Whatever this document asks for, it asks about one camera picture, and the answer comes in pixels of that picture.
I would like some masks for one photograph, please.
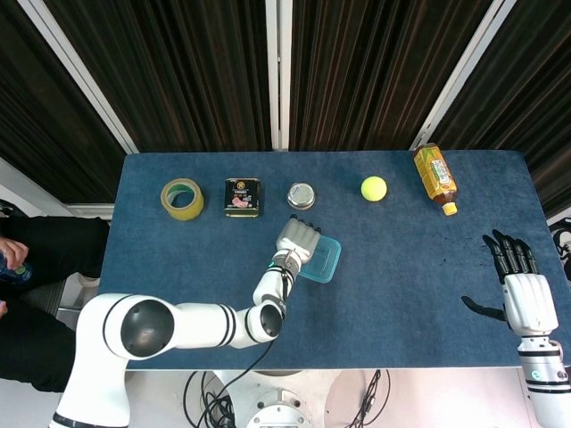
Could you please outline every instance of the blue plastic lid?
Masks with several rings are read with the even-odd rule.
[[[322,235],[310,262],[303,265],[300,276],[318,283],[328,283],[333,278],[340,254],[341,244],[333,238]]]

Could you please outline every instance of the person's hand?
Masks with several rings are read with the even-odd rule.
[[[26,257],[28,257],[28,247],[26,245],[1,236],[0,251],[6,258],[6,267],[11,270],[19,268]]]
[[[0,300],[0,319],[8,313],[8,306],[5,301]]]

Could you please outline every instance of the tennis ball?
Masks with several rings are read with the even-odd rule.
[[[381,177],[367,177],[360,185],[360,192],[367,201],[378,202],[386,195],[386,183]]]

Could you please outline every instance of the curtain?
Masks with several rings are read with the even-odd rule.
[[[266,151],[260,0],[46,0],[141,152]]]
[[[433,134],[519,150],[547,216],[571,206],[571,4],[517,2]]]
[[[408,150],[490,3],[296,0],[290,149]]]
[[[124,152],[15,1],[0,2],[0,157],[62,202],[112,202]]]

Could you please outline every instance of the round metal container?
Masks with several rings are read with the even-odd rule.
[[[287,192],[287,203],[296,210],[307,210],[315,203],[315,191],[307,183],[293,183]]]

